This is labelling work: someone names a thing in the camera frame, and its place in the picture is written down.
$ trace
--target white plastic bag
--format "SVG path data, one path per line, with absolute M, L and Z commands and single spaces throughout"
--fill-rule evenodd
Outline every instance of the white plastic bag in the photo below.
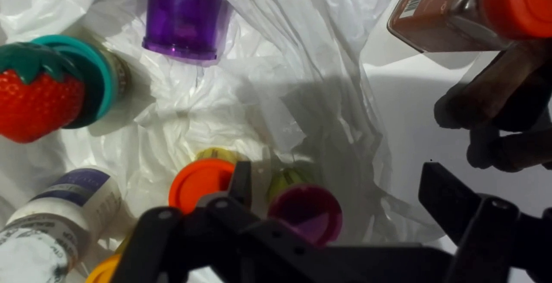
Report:
M 0 139 L 0 197 L 13 207 L 76 167 L 98 165 L 118 174 L 126 219 L 106 232 L 71 282 L 82 281 L 108 256 L 140 214 L 167 204 L 176 173 L 211 146 L 231 148 L 253 162 L 253 211 L 260 216 L 266 215 L 272 171 L 294 164 L 341 203 L 338 244 L 439 236 L 417 208 L 374 184 L 389 169 L 389 158 L 376 154 L 386 146 L 384 132 L 359 54 L 389 0 L 228 2 L 221 59 L 197 66 L 142 49 L 146 0 L 0 0 L 8 42 L 67 29 L 91 34 L 133 73 L 126 99 L 88 128 L 24 146 Z

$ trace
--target bottle label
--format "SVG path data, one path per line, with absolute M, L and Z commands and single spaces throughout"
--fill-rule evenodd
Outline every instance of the bottle label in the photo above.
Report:
M 108 181 L 109 177 L 108 174 L 95 169 L 77 169 L 63 175 L 32 200 L 60 198 L 82 207 Z
M 0 278 L 4 280 L 60 283 L 77 263 L 77 236 L 51 216 L 27 216 L 0 232 L 0 257 Z M 33 264 L 23 271 L 18 266 L 22 262 Z

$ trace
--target orange bottle cap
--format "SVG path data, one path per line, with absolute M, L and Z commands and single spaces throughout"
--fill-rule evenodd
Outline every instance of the orange bottle cap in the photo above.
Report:
M 174 179 L 169 192 L 169 206 L 190 214 L 201 197 L 226 191 L 234 165 L 221 159 L 201 159 L 187 165 Z
M 492 28 L 510 39 L 552 37 L 552 0 L 483 0 Z
M 113 277 L 113 273 L 119 265 L 121 260 L 121 254 L 115 254 L 110 258 L 104 260 L 92 271 L 87 277 L 85 283 L 109 283 Z

